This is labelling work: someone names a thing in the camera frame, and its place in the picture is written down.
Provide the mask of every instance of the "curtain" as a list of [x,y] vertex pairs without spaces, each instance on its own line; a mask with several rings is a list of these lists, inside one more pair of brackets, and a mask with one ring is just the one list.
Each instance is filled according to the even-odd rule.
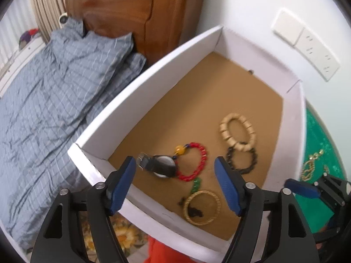
[[64,0],[31,0],[36,22],[45,43],[52,31],[59,29],[59,17],[66,12]]
[[13,0],[0,20],[0,69],[18,50],[20,36],[27,30],[37,28],[30,0]]

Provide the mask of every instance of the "white wall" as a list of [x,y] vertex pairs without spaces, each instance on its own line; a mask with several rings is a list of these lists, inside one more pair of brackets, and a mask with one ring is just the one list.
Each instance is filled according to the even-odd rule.
[[[302,19],[336,54],[339,71],[325,82],[296,50],[275,36],[281,7]],[[351,179],[351,28],[333,0],[205,0],[198,32],[223,24],[258,44],[295,72],[333,138]]]

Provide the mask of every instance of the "white box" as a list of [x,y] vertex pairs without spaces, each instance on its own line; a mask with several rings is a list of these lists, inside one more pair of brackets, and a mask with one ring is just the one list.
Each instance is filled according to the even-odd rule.
[[[71,146],[68,154],[90,184],[106,180],[115,170],[108,158],[125,136],[211,52],[254,70],[254,76],[283,99],[276,150],[263,188],[279,191],[287,178],[299,178],[305,149],[305,98],[301,81],[267,52],[230,29],[217,26],[183,44],[141,74],[108,104]],[[192,226],[133,185],[120,213],[150,236],[200,261],[221,262],[230,244]],[[266,229],[267,220],[263,219],[261,230]],[[262,253],[264,241],[265,237],[260,236],[257,256]]]

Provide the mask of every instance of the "electrical outlet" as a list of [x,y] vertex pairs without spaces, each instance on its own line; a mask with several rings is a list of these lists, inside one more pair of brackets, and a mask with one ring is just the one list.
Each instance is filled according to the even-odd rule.
[[305,28],[295,45],[326,81],[335,74],[340,64],[335,55],[308,28]]

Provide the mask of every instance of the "yellow bead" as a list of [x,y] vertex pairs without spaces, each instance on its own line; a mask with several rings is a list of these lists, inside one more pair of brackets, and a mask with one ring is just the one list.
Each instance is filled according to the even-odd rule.
[[177,155],[182,155],[182,154],[184,154],[184,152],[185,152],[185,147],[182,145],[176,146],[175,151],[174,151],[174,153]]

